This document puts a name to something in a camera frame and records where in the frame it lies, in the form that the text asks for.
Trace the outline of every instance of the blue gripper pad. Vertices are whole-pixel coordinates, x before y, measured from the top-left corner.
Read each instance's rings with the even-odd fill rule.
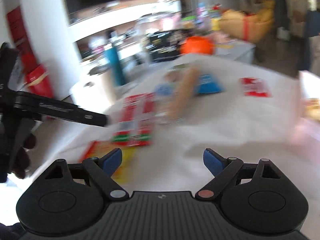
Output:
[[[102,170],[111,177],[122,163],[122,150],[114,149],[103,158]]]
[[[223,162],[208,151],[208,149],[203,153],[203,163],[213,176],[217,176],[225,168]]]

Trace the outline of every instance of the yellow package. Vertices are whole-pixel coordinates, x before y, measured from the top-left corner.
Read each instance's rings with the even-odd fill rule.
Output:
[[[263,8],[257,12],[257,15],[260,17],[260,22],[267,22],[273,19],[273,10]]]
[[[110,143],[109,141],[92,141],[89,149],[86,151],[81,161],[93,156],[102,158],[114,148],[120,148],[122,150],[122,163],[112,175],[112,179],[118,184],[123,185],[129,182],[130,163],[137,150],[136,147],[119,147],[118,145]]]
[[[219,31],[220,30],[220,26],[219,26],[220,20],[221,20],[221,18],[212,18],[211,19],[211,30],[212,31]]]

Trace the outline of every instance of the white tablecloth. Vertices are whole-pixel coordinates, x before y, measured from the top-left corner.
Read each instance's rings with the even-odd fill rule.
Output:
[[[309,215],[302,228],[311,239],[320,234],[320,167],[292,153],[286,143],[297,120],[298,81],[253,65],[218,57],[188,54],[176,64],[199,60],[221,82],[225,91],[194,98],[184,120],[171,125],[157,125],[153,145],[139,149],[132,164],[133,175],[126,190],[178,191],[195,193],[212,179],[203,164],[203,151],[208,147],[224,157],[236,156],[244,162],[257,163],[271,159],[302,191],[309,201]],[[128,95],[150,92],[160,82],[165,69],[148,77]],[[271,98],[245,97],[239,78],[266,80]],[[122,101],[107,114],[115,118]],[[37,131],[39,145],[31,152],[45,153],[46,165],[54,159],[77,162],[91,140],[107,140],[115,126],[93,127],[61,120],[48,122]],[[46,167],[42,166],[32,180]]]

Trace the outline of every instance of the person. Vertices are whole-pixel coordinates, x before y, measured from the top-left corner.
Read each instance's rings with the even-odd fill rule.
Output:
[[[20,179],[25,178],[26,169],[30,166],[30,159],[25,149],[32,149],[35,145],[36,137],[33,134],[30,134],[24,141],[23,147],[21,147],[17,153],[17,157],[12,167],[12,173]],[[12,226],[0,224],[0,240],[18,240],[24,233],[25,230],[20,223],[16,223]]]

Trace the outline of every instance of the white shelf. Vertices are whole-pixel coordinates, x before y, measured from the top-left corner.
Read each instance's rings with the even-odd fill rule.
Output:
[[[69,37],[71,42],[76,42],[97,32],[136,21],[143,15],[161,11],[181,11],[180,1],[174,1],[169,5],[167,3],[142,4],[105,12],[69,26]]]

